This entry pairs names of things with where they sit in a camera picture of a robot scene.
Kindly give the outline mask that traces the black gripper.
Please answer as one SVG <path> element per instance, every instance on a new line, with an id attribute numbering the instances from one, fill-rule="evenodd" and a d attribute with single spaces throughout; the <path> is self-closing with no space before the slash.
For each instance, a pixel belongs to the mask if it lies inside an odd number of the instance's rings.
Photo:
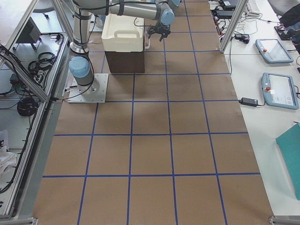
<path id="1" fill-rule="evenodd" d="M 150 39 L 151 35 L 153 34 L 160 34 L 161 37 L 159 41 L 161 42 L 165 37 L 167 37 L 171 33 L 170 25 L 163 25 L 157 23 L 155 26 L 150 26 L 147 29 L 147 36 Z"/>

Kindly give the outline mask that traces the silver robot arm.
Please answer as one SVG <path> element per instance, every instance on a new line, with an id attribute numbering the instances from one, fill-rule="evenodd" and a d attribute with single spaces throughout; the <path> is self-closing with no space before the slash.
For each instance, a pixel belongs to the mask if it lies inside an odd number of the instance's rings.
<path id="1" fill-rule="evenodd" d="M 93 65 L 89 59 L 90 19 L 92 14 L 133 16 L 156 21 L 150 26 L 149 34 L 160 34 L 166 38 L 170 34 L 170 25 L 174 13 L 180 5 L 179 0 L 74 0 L 73 41 L 69 70 L 77 82 L 81 95 L 97 90 Z"/>

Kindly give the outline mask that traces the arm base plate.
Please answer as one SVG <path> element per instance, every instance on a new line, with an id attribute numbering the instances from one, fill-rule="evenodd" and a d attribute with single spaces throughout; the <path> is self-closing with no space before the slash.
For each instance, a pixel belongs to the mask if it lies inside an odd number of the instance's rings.
<path id="1" fill-rule="evenodd" d="M 94 82 L 92 86 L 77 86 L 75 78 L 73 78 L 72 86 L 70 89 L 69 97 L 67 98 L 70 104 L 92 104 L 92 103 L 105 103 L 107 85 L 108 85 L 108 74 L 96 73 L 94 75 Z"/>

